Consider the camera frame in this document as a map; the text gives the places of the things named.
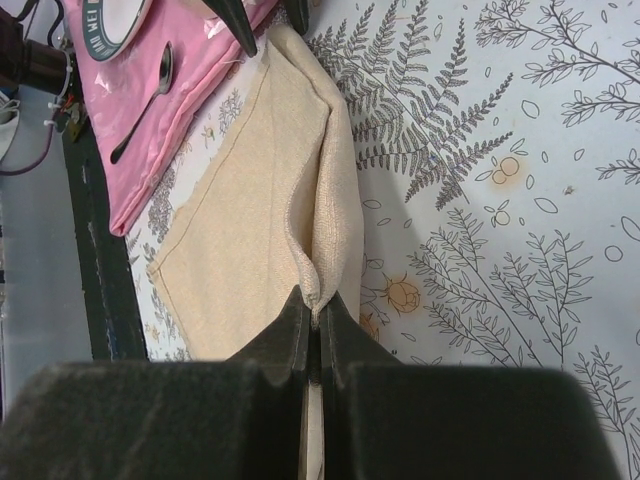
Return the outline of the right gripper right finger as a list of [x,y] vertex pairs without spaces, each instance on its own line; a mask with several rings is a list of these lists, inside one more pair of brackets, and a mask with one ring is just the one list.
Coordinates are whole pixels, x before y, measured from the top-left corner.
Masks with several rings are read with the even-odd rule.
[[319,317],[329,479],[615,479],[585,390],[561,371],[408,365],[334,297]]

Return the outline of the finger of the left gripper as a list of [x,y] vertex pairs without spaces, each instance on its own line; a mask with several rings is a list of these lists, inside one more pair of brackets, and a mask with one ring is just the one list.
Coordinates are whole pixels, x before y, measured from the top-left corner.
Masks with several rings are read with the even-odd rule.
[[309,28],[309,5],[307,0],[285,0],[285,10],[296,31]]
[[225,24],[243,51],[249,56],[257,54],[253,30],[241,0],[204,0],[204,4]]

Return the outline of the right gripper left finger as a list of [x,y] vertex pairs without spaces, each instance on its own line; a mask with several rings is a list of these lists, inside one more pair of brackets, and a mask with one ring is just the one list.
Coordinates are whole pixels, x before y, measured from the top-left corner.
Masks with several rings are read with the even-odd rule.
[[310,312],[294,288],[225,361],[67,363],[1,426],[5,479],[301,479]]

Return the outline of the beige linen napkin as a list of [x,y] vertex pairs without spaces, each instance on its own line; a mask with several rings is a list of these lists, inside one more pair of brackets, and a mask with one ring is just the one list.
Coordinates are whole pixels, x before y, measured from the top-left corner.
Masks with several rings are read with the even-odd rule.
[[292,28],[149,267],[192,360],[154,371],[149,479],[325,479],[325,315],[360,308],[363,214],[344,98]]

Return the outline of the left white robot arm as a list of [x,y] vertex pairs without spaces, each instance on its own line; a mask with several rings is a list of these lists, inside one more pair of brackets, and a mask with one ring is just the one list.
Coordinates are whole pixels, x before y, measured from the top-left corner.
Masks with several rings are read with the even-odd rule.
[[[255,42],[243,3],[206,1],[204,4],[223,21],[245,53],[253,56]],[[27,1],[16,17],[1,11],[1,86],[15,90],[27,85],[60,95],[65,90],[66,67],[70,64],[65,53],[24,38],[21,22],[37,5],[36,1]]]

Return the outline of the silver spoon on placemat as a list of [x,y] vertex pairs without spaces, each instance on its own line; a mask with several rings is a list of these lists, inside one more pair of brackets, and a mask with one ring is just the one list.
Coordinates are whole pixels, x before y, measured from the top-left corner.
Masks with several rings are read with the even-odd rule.
[[170,91],[172,82],[173,82],[173,77],[174,77],[174,48],[172,43],[168,41],[164,46],[164,49],[162,51],[162,56],[160,59],[159,79],[158,79],[157,88],[155,89],[155,91],[147,101],[142,112],[139,114],[138,118],[132,125],[127,135],[112,150],[109,157],[110,162],[112,164],[117,164],[120,161],[123,153],[125,152],[127,146],[131,141],[131,138],[136,133],[136,130],[138,129],[141,121],[144,119],[146,113],[148,112],[149,108],[151,107],[155,99],[161,95],[166,95]]

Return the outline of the white plate teal rim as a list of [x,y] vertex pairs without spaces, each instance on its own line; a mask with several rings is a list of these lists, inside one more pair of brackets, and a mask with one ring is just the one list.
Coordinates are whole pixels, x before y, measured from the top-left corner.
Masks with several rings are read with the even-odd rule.
[[81,28],[89,56],[106,62],[121,54],[141,28],[152,0],[84,0]]

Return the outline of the floral tablecloth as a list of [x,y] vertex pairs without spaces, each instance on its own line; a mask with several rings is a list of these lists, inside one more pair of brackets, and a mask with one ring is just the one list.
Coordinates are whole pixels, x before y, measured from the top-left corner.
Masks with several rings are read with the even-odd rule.
[[639,5],[313,1],[346,101],[359,322],[401,361],[573,374],[639,475]]

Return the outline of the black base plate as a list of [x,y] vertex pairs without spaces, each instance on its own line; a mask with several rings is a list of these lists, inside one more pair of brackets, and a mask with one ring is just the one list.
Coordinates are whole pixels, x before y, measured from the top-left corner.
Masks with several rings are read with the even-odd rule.
[[148,353],[129,257],[109,230],[104,169],[89,123],[62,134],[92,356],[146,360]]

